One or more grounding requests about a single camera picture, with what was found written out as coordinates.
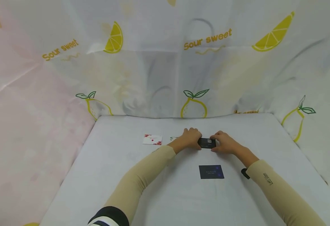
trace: green leaf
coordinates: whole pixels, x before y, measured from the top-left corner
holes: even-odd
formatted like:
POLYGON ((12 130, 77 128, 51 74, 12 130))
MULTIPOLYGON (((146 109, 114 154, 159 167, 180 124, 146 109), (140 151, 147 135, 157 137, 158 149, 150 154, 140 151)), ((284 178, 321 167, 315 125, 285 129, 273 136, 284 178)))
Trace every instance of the green leaf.
POLYGON ((94 98, 94 97, 95 97, 95 93, 96 93, 96 91, 91 92, 91 93, 88 95, 88 97, 89 97, 89 98, 94 98))
POLYGON ((194 94, 189 90, 184 90, 184 93, 187 97, 194 98, 194 94))
POLYGON ((300 101, 300 104, 298 105, 298 107, 301 109, 303 107, 303 102, 306 99, 306 96, 304 95, 303 98, 300 101))
POLYGON ((199 97, 202 97, 205 95, 205 93, 207 93, 209 91, 209 89, 206 89, 206 90, 203 90, 203 91, 200 91, 198 92, 197 94, 195 94, 195 98, 199 98, 199 97))
POLYGON ((76 97, 82 98, 82 99, 87 99, 89 98, 88 96, 84 95, 83 93, 78 93, 76 94, 76 97))
POLYGON ((316 111, 311 107, 302 107, 301 111, 303 111, 305 114, 315 114, 316 111))

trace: sleeve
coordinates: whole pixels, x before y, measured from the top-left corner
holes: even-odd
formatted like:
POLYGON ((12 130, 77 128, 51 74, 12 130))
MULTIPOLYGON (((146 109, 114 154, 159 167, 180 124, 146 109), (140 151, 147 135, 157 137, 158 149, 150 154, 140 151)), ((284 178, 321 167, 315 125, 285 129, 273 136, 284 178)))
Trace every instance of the sleeve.
POLYGON ((264 160, 247 170, 287 226, 326 225, 305 200, 264 160))
POLYGON ((132 167, 88 226, 129 226, 145 188, 175 157, 172 147, 162 146, 132 167))

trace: yellow text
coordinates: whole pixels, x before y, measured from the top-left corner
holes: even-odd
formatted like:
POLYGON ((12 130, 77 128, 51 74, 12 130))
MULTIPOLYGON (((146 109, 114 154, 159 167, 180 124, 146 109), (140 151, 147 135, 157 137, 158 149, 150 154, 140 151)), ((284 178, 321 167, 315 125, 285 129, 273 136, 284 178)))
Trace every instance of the yellow text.
MULTIPOLYGON (((77 43, 77 41, 74 39, 73 41, 67 43, 66 45, 64 46, 61 46, 61 49, 63 49, 64 51, 67 51, 69 50, 70 48, 73 48, 75 46, 78 46, 79 44, 77 43)), ((42 58, 45 59, 46 61, 49 61, 51 60, 51 58, 53 58, 54 56, 60 54, 60 49, 57 48, 55 50, 53 50, 52 52, 50 53, 47 53, 47 54, 43 54, 42 55, 42 58)))
MULTIPOLYGON (((206 40, 206 43, 210 43, 212 41, 214 42, 214 41, 222 40, 222 39, 227 38, 231 35, 232 35, 232 29, 230 28, 229 31, 225 32, 224 34, 209 36, 205 40, 206 40)), ((199 39, 199 40, 191 41, 191 42, 186 42, 184 44, 184 50, 188 50, 189 48, 193 48, 193 47, 196 47, 196 46, 201 46, 201 41, 202 40, 203 39, 199 39)))
POLYGON ((238 112, 238 110, 234 111, 234 114, 250 114, 250 113, 259 113, 259 110, 257 110, 257 111, 247 111, 247 112, 238 112))

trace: hand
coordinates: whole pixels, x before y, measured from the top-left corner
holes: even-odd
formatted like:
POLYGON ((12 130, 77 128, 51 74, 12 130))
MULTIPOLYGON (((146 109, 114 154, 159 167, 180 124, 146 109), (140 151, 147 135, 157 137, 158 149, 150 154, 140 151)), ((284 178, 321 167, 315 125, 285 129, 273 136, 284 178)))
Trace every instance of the hand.
POLYGON ((174 149, 175 154, 181 152, 184 148, 201 150, 201 147, 198 144, 198 140, 201 136, 202 134, 198 131, 198 129, 190 128, 188 130, 185 128, 183 134, 176 138, 173 142, 169 143, 168 146, 174 149))
POLYGON ((235 154, 235 152, 237 152, 239 149, 244 148, 223 131, 218 131, 214 135, 210 136, 210 139, 216 139, 220 142, 220 146, 211 149, 212 152, 235 154))

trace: beige arm sleeve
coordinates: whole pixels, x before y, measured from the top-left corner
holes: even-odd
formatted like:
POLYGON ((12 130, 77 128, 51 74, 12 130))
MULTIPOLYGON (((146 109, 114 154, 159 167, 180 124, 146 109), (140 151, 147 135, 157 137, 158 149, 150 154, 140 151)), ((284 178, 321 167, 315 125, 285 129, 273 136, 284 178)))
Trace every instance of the beige arm sleeve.
POLYGON ((326 225, 305 200, 264 160, 258 160, 247 174, 259 185, 265 197, 287 226, 326 225))
POLYGON ((117 207, 131 224, 145 188, 175 157, 172 147, 162 146, 132 167, 120 180, 105 207, 117 207))

